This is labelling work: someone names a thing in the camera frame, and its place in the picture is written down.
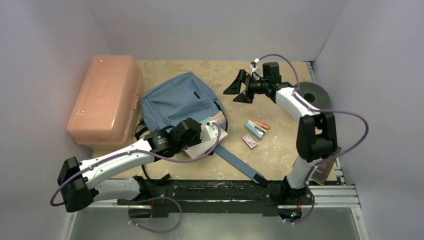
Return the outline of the teal paperback book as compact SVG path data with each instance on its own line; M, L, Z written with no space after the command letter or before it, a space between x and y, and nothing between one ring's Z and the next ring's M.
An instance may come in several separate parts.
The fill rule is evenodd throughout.
M226 125L226 117L222 111L219 111L214 116L209 116L200 122L201 133L199 144L190 146L184 150L184 152L191 158L195 159L205 154L213 145L216 143L218 131L220 131L220 137L218 142L223 140L228 133L220 127L221 124Z

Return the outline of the blue grey backpack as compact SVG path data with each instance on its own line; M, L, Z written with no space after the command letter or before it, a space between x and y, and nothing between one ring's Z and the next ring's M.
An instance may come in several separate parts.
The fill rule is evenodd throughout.
M135 132L139 140L146 131L175 127L182 120L192 118L202 125L216 123L220 138L228 129L224 106L214 91L194 73L178 75L150 90L141 99L143 128Z

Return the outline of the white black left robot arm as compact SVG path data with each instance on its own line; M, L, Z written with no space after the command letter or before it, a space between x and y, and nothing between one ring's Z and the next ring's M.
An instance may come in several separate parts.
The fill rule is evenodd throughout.
M214 150L221 135L217 123L201 124L187 118L176 126L151 131L135 143L104 156L83 161L70 157L62 164L57 177L58 189L53 193L50 205L64 206L68 213L83 210L102 194L97 187L110 177L158 160L175 162L174 155L199 146L206 138L213 140L212 146L205 147L203 154L192 159L196 162Z

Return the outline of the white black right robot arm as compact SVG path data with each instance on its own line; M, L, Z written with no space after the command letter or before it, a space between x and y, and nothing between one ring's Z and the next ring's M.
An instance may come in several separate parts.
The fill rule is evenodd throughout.
M284 177L279 196L288 204L300 198L309 185L320 161L338 148L335 116L314 108L289 82L283 82L277 62L262 64L262 75L251 63L251 73L241 69L223 94L235 95L234 102L251 104L255 95L266 95L284 108L298 122L296 150L298 156L291 172Z

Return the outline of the dark brown book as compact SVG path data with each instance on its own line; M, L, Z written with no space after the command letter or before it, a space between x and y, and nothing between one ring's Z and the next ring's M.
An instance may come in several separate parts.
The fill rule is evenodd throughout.
M336 186L341 182L336 176L334 169L337 158L328 160L318 165L317 170L312 174L311 181L320 186Z

